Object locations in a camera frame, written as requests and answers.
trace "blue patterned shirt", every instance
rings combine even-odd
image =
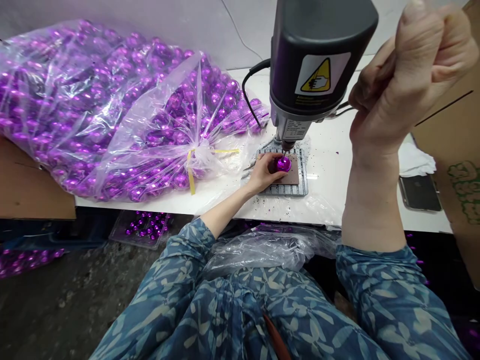
[[[215,238],[201,219],[172,236],[91,359],[277,359],[263,314],[292,359],[469,359],[406,246],[337,248],[356,324],[304,271],[243,268],[211,281]]]

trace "yellow twist tie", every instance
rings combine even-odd
[[[186,157],[186,167],[188,169],[188,181],[190,183],[190,194],[195,195],[195,182],[194,182],[194,172],[190,167],[190,159],[192,158],[192,153],[195,149],[192,149],[188,152],[188,156]],[[233,150],[213,150],[212,153],[239,153],[240,149],[233,149]]]

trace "warning sticker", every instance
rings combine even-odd
[[[349,52],[306,55],[301,63],[295,94],[322,96],[333,93],[349,59]]]
[[[303,92],[316,93],[330,90],[330,58],[327,57],[300,88]]]

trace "metal grate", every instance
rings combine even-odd
[[[271,143],[257,152],[260,153],[281,153],[282,147]],[[294,148],[290,154],[296,154],[298,158],[298,185],[270,185],[258,195],[275,195],[275,196],[295,196],[304,197],[309,193],[309,183],[307,181],[307,162],[305,153],[301,148]]]

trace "brown strap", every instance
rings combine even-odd
[[[270,335],[276,357],[279,360],[291,360],[292,358],[290,357],[289,350],[287,349],[287,346],[282,340],[282,337],[280,336],[277,328],[275,328],[274,323],[265,314],[263,314],[263,318],[265,319],[266,329],[268,331],[268,334]]]

